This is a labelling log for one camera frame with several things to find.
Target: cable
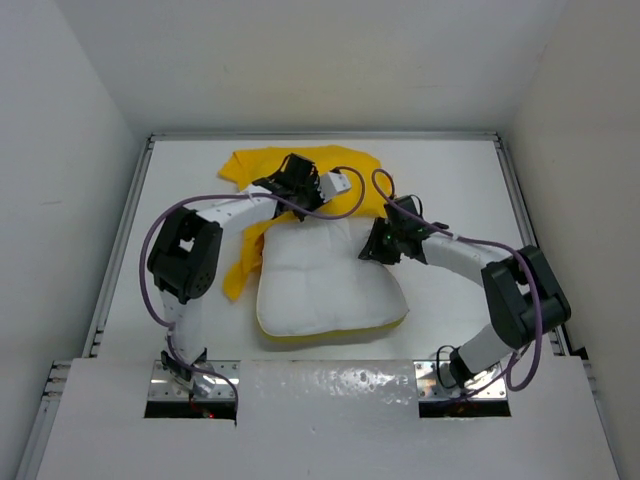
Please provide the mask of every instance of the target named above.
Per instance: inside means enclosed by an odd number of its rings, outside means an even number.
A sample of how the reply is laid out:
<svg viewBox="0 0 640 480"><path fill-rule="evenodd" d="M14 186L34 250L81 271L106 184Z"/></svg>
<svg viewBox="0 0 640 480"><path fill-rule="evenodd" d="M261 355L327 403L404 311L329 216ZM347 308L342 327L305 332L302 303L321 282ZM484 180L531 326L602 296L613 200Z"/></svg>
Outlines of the cable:
<svg viewBox="0 0 640 480"><path fill-rule="evenodd" d="M282 163L280 168L282 168L282 166L284 166L285 162L287 161L287 158L285 158L285 160L283 161L283 163ZM276 200L276 201L288 206L292 210L296 210L296 211L298 211L300 213L303 213L303 214L311 216L311 217L315 217L315 218L319 218L319 219L323 219L323 220L339 220L339 219L342 219L342 218L346 218L346 217L352 215L353 213L355 213L358 210L358 208L360 208L360 205L362 205L362 202L364 201L364 197L365 197L366 181L365 181L364 177L362 176L362 174L358 170L353 168L353 167L349 167L349 166L345 165L345 166L340 166L340 167L336 167L336 168L337 168L338 171L346 170L346 171L354 173L358 177L358 180L360 181L360 196L358 197L358 200L355 203L355 205L345 213L338 214L338 215L327 215L327 214L320 213L320 212L312 212L312 211L306 210L306 209L296 205L293 202L290 202L289 200L286 200L284 198L278 197L277 195L273 195L271 193L260 193L260 192L258 192L258 193L251 194L251 196L245 195L245 194L198 195L198 196L194 196L194 197L185 198L184 200L181 200L181 201L175 203L174 205L172 205L171 207L166 209L164 212L162 212L162 214L158 218L156 218L156 220L151 224L151 227L149 228L149 231L147 232L147 234L144 237L144 240L142 241L142 248L140 249L140 259L139 259L139 262L138 262L138 279L139 279L139 283L140 283L140 292L142 294L142 301L143 301L147 311L149 312L149 315L151 315L151 318L153 318L159 325L161 325L161 326L163 326L163 327L165 327L165 328L167 328L169 330L169 332L167 334L167 348L169 349L169 353L171 354L173 359L176 361L176 363L178 365L180 365L182 368L185 368L185 369L187 369L187 370L189 370L189 371L191 371L193 373L203 373L203 374L211 375L213 377L217 377L217 378L220 378L221 380L224 380L231 387L231 389L234 392L234 397L235 397L234 409L235 409L236 413L238 411L238 389L236 388L236 386L233 385L233 383L231 383L231 381L227 377L225 377L222 374L219 374L213 368L204 369L204 368L196 367L194 365L189 365L187 362L185 362L180 357L180 355L178 354L178 352L176 351L176 349L173 346L171 333L172 333L173 328L175 327L175 323L167 322L167 321L163 320L162 317L160 317L160 315L158 315L158 313L153 308L153 304L151 303L151 298L149 296L149 291L148 291L148 288L147 288L147 279L146 279L146 271L145 271L147 255L148 255L148 252L149 252L149 245L151 244L151 239L153 238L153 235L156 232L156 230L158 229L158 227L162 224L162 222L164 222L166 220L166 218L169 215L171 215L171 213L175 212L177 209L179 209L179 208L181 208L181 207L183 207L183 206L185 206L185 205L187 205L189 203L200 202L200 201L203 201L203 200L234 200L234 199L235 200L240 200L240 199L247 199L247 198L269 198L269 199Z"/></svg>
<svg viewBox="0 0 640 480"><path fill-rule="evenodd" d="M376 189L378 194L380 194L380 196L389 203L389 205L391 205L393 208L398 210L403 215L415 220L416 222L421 223L425 227L430 228L437 233L440 233L447 237L454 237L454 234L452 232L449 232L448 230L444 230L443 228L440 228L437 225L429 223L423 218L417 215L414 215L411 212L408 212L407 210L405 210L404 208L398 206L389 196L387 196L387 194L384 193L382 188L380 188L380 185L376 181L376 175L379 173L385 175L392 182L392 185L393 185L393 179L391 178L391 175L389 174L389 172L387 172L386 170L383 170L382 168L376 168L371 174L371 182L373 183L373 187ZM479 392L487 388L489 385L497 381L499 378L502 378L502 376L504 375L506 375L506 383L509 390L514 392L519 392L525 389L531 383L531 380L533 380L533 377L535 376L538 370L538 366L540 365L540 357L542 355L542 308L540 305L540 295L538 293L538 288L536 287L533 274L531 273L531 269L529 268L529 265L527 265L527 262L524 260L522 255L517 250L510 247L509 245L505 245L504 243L493 242L489 240L479 240L479 239L468 238L463 236L458 236L457 241L462 243L474 244L474 245L483 245L483 246L500 248L502 250L509 252L509 254L511 254L511 256L513 256L513 258L516 259L516 261L518 262L518 265L520 266L520 269L522 270L525 278L527 279L527 284L529 285L529 291L531 293L531 299L533 302L534 319L535 319L535 338L534 338L535 343L534 343L533 361L531 362L531 367L529 369L529 372L525 376L524 380L522 380L522 382L520 382L518 385L513 385L513 382L511 379L511 371L513 369L513 366L518 362L520 358L522 358L522 355L524 354L524 351L523 351L519 357L518 353L514 352L511 355L511 358L509 359L509 363L507 367L498 377L494 378L489 384L485 385L484 387L477 389L475 391L469 392L466 398L468 398L469 396L478 394Z"/></svg>
<svg viewBox="0 0 640 480"><path fill-rule="evenodd" d="M189 394L189 408L191 408L192 411L199 413L205 418L210 418L212 420L215 418L215 415L211 413L209 410L200 408L200 406L196 405L196 402L193 401L193 393Z"/></svg>
<svg viewBox="0 0 640 480"><path fill-rule="evenodd" d="M420 212L418 213L418 215L422 216L422 214L424 213L424 207L422 206L422 199L417 196L417 195L409 195L411 198L415 198L418 201L418 206L420 207Z"/></svg>
<svg viewBox="0 0 640 480"><path fill-rule="evenodd" d="M233 391L233 399L234 399L233 409L234 409L234 412L236 414L238 413L238 389L231 382L231 380L229 380L227 377L225 377L221 373L216 372L216 370L213 367L208 368L208 369L207 368L200 368L200 367L196 367L195 365L189 365L187 362L185 362L182 359L182 357L178 354L178 352L176 351L175 347L173 346L173 341L171 340L171 332L169 332L169 334L167 335L167 348L169 349L169 353L171 354L171 356L173 357L175 362L178 365L180 365L182 368L189 370L191 373L202 373L204 375L210 375L212 377L219 378L220 380L223 380L224 382L226 382L227 385L229 385L231 387L231 390Z"/></svg>
<svg viewBox="0 0 640 480"><path fill-rule="evenodd" d="M442 385L444 389L448 390L448 389L454 388L456 386L456 383L447 387L442 381L442 377L440 376L440 352L442 352L442 350L445 348L450 348L451 350L455 350L456 347L454 347L453 345L442 345L436 352L436 377L438 377L438 381L440 382L440 385Z"/></svg>
<svg viewBox="0 0 640 480"><path fill-rule="evenodd" d="M349 209L346 213L341 213L338 215L328 215L325 213L320 213L320 212L312 212L309 210L306 210L302 207L299 207L298 205L296 205L293 202L290 202L289 200L285 200L284 198L280 198L277 195L273 195L271 193L253 193L251 194L251 197L253 198L269 198L272 200L276 200L286 206L288 206L289 208L291 208L292 210L296 210L298 212L301 212L305 215L309 215L311 217L315 217L315 218L320 218L322 220L339 220L341 218L346 218L350 215L352 215L353 213L355 213L358 208L360 208L360 205L362 205L362 202L364 201L364 196L365 196L365 188L366 188L366 183L364 180L364 177L362 176L362 174L356 170L353 167L348 167L348 166L341 166L341 167L337 167L338 170L347 170L349 172L354 173L357 177L358 180L360 180L360 197L358 198L358 201L355 203L355 205ZM149 228L149 231L147 232L147 234L144 237L144 240L142 241L142 248L140 249L140 259L138 261L138 280L140 283L140 293L142 294L142 301L144 302L145 307L147 308L147 311L149 312L149 315L151 315L151 318L153 318L156 323L160 324L161 326L168 328L168 329L172 329L174 324L172 322L167 322L165 320L162 319L162 317L160 317L160 315L158 315L158 313L155 311L155 309L153 308L153 305L151 303L151 297L149 296L149 291L147 288L147 279L146 279L146 262L147 262L147 255L149 252L149 245L151 244L151 240L153 238L153 234L156 232L156 230L158 229L158 227L162 224L162 222L164 222L166 220L166 218L171 215L174 211L176 211L177 209L179 209L180 207L184 207L185 205L189 204L189 203L194 203L194 202L200 202L203 200L243 200L243 199L247 199L250 198L249 195L246 194L241 194L241 193L231 193L231 194L211 194L211 195L198 195L195 197L189 197L189 198L185 198L184 200L180 200L179 202L173 204L172 206L170 206L169 208L167 208L164 212L162 212L162 214L160 214L160 216L151 224L151 227Z"/></svg>

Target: yellow trim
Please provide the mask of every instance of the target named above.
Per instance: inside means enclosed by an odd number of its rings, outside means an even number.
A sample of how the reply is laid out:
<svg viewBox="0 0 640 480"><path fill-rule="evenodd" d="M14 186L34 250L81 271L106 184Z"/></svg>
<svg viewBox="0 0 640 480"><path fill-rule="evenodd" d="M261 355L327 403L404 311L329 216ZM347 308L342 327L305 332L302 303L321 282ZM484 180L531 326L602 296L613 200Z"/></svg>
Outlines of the yellow trim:
<svg viewBox="0 0 640 480"><path fill-rule="evenodd" d="M356 335L359 333L373 333L377 331L391 330L393 328L398 327L406 318L406 315L396 320L395 322L387 323L386 325L381 325L379 327L365 327L365 328L354 328L352 330L332 330L330 332L322 332L322 333L314 333L311 335L300 335L300 336L276 336L270 335L264 331L262 328L262 324L260 323L260 317L256 315L256 321L258 323L258 329L268 340L277 343L307 343L307 342L317 342L320 340L327 340L331 338L341 338L347 335Z"/></svg>

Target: white pillow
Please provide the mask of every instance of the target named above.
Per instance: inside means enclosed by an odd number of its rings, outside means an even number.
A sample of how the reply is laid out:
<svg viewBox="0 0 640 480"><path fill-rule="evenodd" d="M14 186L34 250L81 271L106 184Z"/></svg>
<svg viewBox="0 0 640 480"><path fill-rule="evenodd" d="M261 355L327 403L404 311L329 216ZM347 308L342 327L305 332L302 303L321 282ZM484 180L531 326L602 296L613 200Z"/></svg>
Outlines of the white pillow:
<svg viewBox="0 0 640 480"><path fill-rule="evenodd" d="M409 311L383 265L358 259L373 220L282 223L265 233L260 327L274 339L397 324Z"/></svg>

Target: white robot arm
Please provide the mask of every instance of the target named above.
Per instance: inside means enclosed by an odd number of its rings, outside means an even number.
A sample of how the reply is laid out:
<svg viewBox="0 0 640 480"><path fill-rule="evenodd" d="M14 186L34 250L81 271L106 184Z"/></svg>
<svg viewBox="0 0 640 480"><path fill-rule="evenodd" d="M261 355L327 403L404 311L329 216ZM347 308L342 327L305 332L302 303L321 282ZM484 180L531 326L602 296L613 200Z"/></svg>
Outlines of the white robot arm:
<svg viewBox="0 0 640 480"><path fill-rule="evenodd" d="M387 218L375 221L359 258L393 264L404 254L427 265L446 268L484 288L490 324L455 348L449 356L450 363L439 375L442 387L463 389L479 373L534 340L536 307L531 291L521 292L520 286L527 280L513 255L444 235L448 227L443 224L426 227L426 222L419 221L421 213L412 197L389 199L395 205L385 205ZM529 245L515 255L524 259L535 282L542 333L565 323L571 308L542 251Z"/></svg>
<svg viewBox="0 0 640 480"><path fill-rule="evenodd" d="M313 211L351 188L339 171L318 175L313 162L289 155L280 170L257 180L233 199L216 202L204 210L185 207L170 213L147 261L160 290L164 323L170 326L172 346L188 365L205 354L202 335L202 296L216 274L220 244L252 225L291 210L291 204ZM294 213L302 219L304 214ZM163 352L163 363L190 377Z"/></svg>

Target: white floor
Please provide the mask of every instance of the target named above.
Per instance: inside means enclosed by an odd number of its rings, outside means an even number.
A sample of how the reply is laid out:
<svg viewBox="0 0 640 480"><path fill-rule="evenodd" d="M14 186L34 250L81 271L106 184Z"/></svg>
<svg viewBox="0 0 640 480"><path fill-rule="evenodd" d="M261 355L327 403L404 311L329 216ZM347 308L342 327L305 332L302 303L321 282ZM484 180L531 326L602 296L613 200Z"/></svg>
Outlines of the white floor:
<svg viewBox="0 0 640 480"><path fill-rule="evenodd" d="M184 197L232 192L216 172L234 150L268 145L310 146L318 141L167 141L155 145L124 263L100 348L100 359L158 358L163 329L140 299L137 261L142 238L155 217ZM341 145L379 158L395 177L400 194L414 193L425 216L459 233L520 246L495 147L491 141L350 140ZM218 359L406 359L433 355L442 344L461 344L488 322L484 293L471 282L438 268L405 260L393 268L411 312L384 334L343 338L309 346L275 344L255 320L257 278L237 303L222 294L228 268L239 258L241 238L223 244L218 274L205 296L209 357Z"/></svg>

